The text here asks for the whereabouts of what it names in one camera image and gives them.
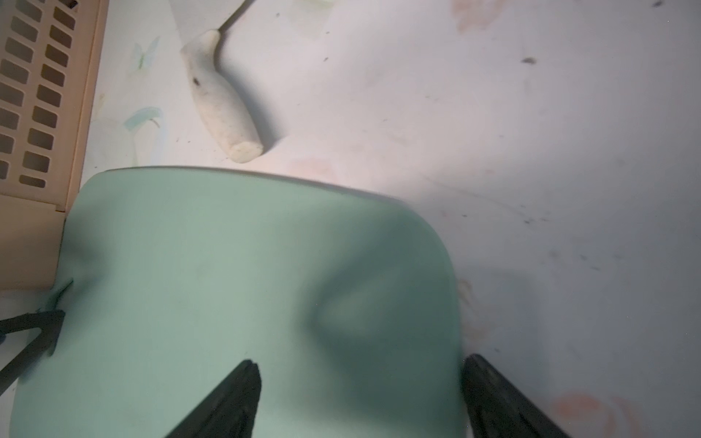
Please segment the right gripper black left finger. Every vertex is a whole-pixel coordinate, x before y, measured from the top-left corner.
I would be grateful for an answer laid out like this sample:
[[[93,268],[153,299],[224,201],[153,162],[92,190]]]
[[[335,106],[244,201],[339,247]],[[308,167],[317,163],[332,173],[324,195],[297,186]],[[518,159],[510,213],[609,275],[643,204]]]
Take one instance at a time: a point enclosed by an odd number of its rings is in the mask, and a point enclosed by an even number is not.
[[[261,391],[257,363],[244,360],[167,437],[251,438]]]

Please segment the green cutting board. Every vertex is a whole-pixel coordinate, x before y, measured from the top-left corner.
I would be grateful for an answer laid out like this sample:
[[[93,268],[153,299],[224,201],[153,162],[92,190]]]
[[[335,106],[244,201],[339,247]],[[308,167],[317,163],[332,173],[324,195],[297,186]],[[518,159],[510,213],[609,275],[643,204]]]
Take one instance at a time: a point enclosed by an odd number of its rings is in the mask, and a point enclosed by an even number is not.
[[[56,350],[13,437],[163,437],[242,361],[257,437],[461,437],[456,277],[394,200],[195,168],[99,173],[64,228]]]

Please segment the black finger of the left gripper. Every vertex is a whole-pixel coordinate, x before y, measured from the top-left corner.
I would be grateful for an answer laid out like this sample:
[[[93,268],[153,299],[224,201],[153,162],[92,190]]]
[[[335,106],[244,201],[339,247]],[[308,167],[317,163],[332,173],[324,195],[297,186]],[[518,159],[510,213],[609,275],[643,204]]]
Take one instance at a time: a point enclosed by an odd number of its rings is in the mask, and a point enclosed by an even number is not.
[[[26,313],[1,321],[1,343],[4,343],[10,334],[39,330],[38,335],[1,370],[1,394],[43,355],[51,355],[54,352],[64,319],[63,310],[51,310]]]

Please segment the cream white cleaver knife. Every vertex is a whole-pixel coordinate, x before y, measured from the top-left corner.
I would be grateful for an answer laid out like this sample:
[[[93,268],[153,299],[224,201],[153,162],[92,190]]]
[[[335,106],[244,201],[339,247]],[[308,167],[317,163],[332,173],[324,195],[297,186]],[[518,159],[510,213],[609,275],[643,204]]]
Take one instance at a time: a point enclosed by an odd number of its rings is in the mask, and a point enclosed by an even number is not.
[[[217,53],[226,31],[242,18],[250,1],[172,1],[173,18],[195,109],[207,131],[237,164],[264,153],[246,103],[217,69]]]

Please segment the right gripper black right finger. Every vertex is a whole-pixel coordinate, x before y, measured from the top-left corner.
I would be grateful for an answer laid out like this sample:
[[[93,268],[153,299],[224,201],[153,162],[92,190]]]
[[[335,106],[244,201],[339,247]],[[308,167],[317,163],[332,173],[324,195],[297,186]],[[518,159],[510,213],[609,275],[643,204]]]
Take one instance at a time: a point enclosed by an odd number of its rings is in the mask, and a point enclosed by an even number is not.
[[[569,438],[479,354],[465,359],[461,387],[475,437]]]

